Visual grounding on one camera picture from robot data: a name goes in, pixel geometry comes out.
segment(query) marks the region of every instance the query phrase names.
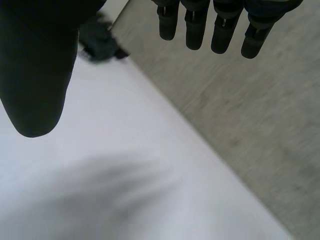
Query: gray carpet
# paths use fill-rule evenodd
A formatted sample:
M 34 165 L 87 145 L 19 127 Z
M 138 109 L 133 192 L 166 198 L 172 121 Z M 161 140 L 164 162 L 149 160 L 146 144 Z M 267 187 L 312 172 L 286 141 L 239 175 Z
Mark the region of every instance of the gray carpet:
M 131 58 L 297 238 L 320 239 L 320 1 L 274 26 L 259 56 L 241 56 L 242 14 L 227 53 L 185 46 L 181 8 L 173 41 L 160 39 L 157 7 L 131 0 L 113 29 Z

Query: white sheet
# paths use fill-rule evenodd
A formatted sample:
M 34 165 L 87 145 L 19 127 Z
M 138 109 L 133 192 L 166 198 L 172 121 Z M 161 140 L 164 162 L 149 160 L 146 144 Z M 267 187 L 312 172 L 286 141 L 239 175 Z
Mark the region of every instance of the white sheet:
M 77 59 L 47 136 L 1 107 L 0 152 L 1 240 L 290 238 L 130 60 Z

